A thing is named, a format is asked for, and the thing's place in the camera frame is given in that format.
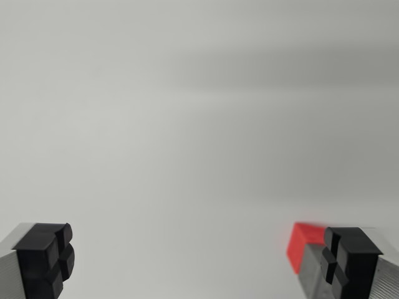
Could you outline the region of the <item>black-padded silver gripper right finger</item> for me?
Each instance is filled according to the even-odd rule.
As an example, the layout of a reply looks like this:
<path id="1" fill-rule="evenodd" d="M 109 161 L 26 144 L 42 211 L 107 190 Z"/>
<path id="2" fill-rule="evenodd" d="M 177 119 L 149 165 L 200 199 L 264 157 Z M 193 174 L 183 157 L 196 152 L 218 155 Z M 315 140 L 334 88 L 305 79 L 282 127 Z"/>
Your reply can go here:
<path id="1" fill-rule="evenodd" d="M 398 249 L 373 228 L 327 227 L 320 267 L 334 298 L 398 298 Z"/>

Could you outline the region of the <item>black-padded silver gripper left finger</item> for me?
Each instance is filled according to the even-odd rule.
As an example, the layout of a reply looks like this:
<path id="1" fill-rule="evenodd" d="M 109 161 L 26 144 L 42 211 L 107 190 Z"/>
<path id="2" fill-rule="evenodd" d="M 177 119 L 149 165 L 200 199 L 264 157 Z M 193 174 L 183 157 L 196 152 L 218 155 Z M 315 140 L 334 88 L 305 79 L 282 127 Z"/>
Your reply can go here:
<path id="1" fill-rule="evenodd" d="M 74 269 L 71 225 L 20 223 L 1 241 L 1 298 L 56 299 Z"/>

